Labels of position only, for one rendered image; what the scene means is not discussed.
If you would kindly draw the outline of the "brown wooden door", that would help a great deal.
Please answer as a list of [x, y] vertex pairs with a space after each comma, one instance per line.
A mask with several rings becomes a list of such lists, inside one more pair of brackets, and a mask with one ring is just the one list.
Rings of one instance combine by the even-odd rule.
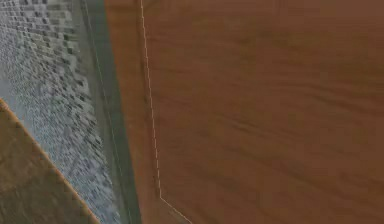
[[384, 224], [384, 0], [104, 0], [143, 224]]

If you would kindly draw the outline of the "brown wooden table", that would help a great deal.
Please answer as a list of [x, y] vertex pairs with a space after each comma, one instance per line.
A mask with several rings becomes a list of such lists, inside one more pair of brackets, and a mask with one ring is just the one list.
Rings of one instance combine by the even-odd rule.
[[1, 99], [0, 224], [100, 224]]

